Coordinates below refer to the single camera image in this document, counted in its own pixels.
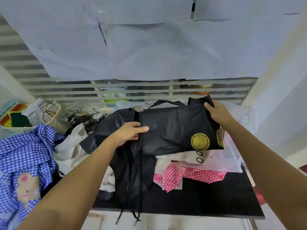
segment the yellow patch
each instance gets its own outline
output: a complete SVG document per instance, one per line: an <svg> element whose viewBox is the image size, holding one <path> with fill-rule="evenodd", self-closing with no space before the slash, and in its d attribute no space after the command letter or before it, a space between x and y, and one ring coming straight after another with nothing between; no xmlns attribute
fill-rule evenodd
<svg viewBox="0 0 307 230"><path fill-rule="evenodd" d="M219 146L224 147L223 145L223 131L221 129L217 129L216 131L217 143Z"/></svg>
<svg viewBox="0 0 307 230"><path fill-rule="evenodd" d="M210 140L205 134L196 133L191 138L191 145L195 150L206 150L210 146Z"/></svg>

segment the pink checkered fabric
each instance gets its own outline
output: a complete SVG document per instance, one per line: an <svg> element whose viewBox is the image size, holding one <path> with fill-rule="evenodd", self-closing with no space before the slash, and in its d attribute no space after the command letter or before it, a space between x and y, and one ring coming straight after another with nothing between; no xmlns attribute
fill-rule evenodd
<svg viewBox="0 0 307 230"><path fill-rule="evenodd" d="M182 178L190 178L193 180L212 183L222 181L227 172L200 170L182 166L180 169L176 165L170 164L165 170L164 174L155 174L154 181L162 183L166 192L170 192L179 186Z"/></svg>

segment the forearm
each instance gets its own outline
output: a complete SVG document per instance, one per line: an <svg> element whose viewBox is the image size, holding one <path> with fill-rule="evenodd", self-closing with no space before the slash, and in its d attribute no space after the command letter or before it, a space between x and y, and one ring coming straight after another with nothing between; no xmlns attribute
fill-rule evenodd
<svg viewBox="0 0 307 230"><path fill-rule="evenodd" d="M265 200L283 224L307 218L307 177L261 143L238 122L225 126Z"/></svg>
<svg viewBox="0 0 307 230"><path fill-rule="evenodd" d="M104 140L46 194L24 222L33 221L31 216L37 218L40 213L48 210L59 218L57 229L80 229L94 203L117 144L112 136Z"/></svg>

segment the person's left hand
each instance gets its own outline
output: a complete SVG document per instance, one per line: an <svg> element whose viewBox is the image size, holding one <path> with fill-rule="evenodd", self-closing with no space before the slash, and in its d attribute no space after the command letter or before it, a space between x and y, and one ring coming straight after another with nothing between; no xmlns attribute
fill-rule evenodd
<svg viewBox="0 0 307 230"><path fill-rule="evenodd" d="M115 131L112 136L117 141L117 147L123 145L127 140L138 139L139 133L149 130L149 127L139 127L139 122L125 123L121 128Z"/></svg>

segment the pink heart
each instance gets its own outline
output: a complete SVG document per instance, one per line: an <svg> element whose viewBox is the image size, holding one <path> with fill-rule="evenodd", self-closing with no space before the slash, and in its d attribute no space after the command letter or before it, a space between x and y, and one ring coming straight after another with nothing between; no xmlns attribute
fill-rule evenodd
<svg viewBox="0 0 307 230"><path fill-rule="evenodd" d="M21 181L22 181L22 182L25 182L27 179L28 179L28 177L27 177L27 176L24 176L23 178L21 178Z"/></svg>

